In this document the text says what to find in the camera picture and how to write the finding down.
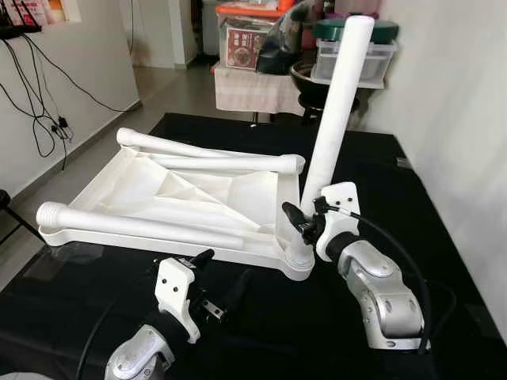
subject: red lid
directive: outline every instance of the red lid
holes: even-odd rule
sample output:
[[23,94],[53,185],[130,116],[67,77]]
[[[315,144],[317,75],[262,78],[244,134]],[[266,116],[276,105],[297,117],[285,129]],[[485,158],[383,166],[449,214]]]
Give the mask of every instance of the red lid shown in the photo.
[[278,9],[266,9],[266,4],[249,4],[247,2],[226,2],[215,8],[217,13],[235,14],[263,18],[279,18],[284,14]]

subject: white plastic base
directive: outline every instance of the white plastic base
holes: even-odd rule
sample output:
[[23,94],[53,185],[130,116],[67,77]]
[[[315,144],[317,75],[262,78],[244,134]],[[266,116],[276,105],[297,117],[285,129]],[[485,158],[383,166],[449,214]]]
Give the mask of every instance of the white plastic base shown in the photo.
[[192,257],[213,248],[217,260],[279,269],[293,280],[310,275],[313,260],[291,257],[291,241],[300,236],[281,209],[283,202],[299,204],[297,172],[167,169],[157,161],[272,156],[204,150],[134,131],[118,137],[130,146],[68,207],[41,206],[37,222],[49,245],[85,241]]

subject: black tablecloth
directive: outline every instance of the black tablecloth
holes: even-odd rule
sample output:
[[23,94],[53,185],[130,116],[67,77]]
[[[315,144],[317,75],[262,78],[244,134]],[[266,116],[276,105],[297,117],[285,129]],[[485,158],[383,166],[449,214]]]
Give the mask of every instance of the black tablecloth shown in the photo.
[[[165,115],[151,133],[216,149],[297,153],[307,161],[316,136],[314,129],[299,125],[251,128],[246,122],[178,114]],[[310,278],[301,283],[276,270],[253,268],[240,310],[180,355],[168,378],[416,378],[416,374],[431,378],[433,371],[441,378],[506,378],[500,359],[507,352],[505,345],[491,327],[422,183],[412,170],[396,165],[400,157],[404,154],[392,135],[347,132],[334,182],[354,181],[362,214],[397,236],[428,279],[455,290],[456,312],[432,339],[431,355],[393,358],[368,349],[359,306],[336,271],[318,261]],[[405,267],[379,235],[366,227],[360,230]],[[153,276],[128,285],[154,258],[167,256],[78,243],[61,249],[55,259],[54,253],[43,249],[0,294],[0,371],[74,378],[91,327],[110,301],[122,294],[97,335],[84,374],[84,379],[102,378],[114,348],[133,335],[156,305]],[[213,261],[202,285],[210,297],[220,299],[245,268]],[[406,282],[417,294],[409,276]],[[438,282],[432,284],[437,322],[449,296]]]

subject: white cylindrical rod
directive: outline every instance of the white cylindrical rod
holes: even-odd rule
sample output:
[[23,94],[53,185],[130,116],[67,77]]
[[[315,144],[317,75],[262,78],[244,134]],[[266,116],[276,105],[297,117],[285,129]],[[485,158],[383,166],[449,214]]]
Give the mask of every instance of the white cylindrical rod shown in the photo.
[[180,154],[182,156],[189,157],[232,157],[231,155],[223,152],[217,152],[215,150],[199,148],[198,146],[192,146],[183,144],[181,142],[175,142],[171,140],[161,139],[159,137],[145,135],[129,128],[120,128],[116,133],[116,141],[120,145],[124,146],[139,146],[142,148],[159,150],[169,154]]
[[243,247],[242,238],[206,231],[205,228],[176,226],[140,218],[80,211],[56,202],[43,203],[37,211],[36,220],[41,227],[55,229],[74,228],[228,249]]
[[168,169],[265,170],[282,174],[300,174],[304,158],[284,154],[271,158],[157,158],[153,160]]
[[314,214],[313,200],[331,183],[374,24],[368,16],[351,16],[345,23],[301,199],[301,210],[306,215]]

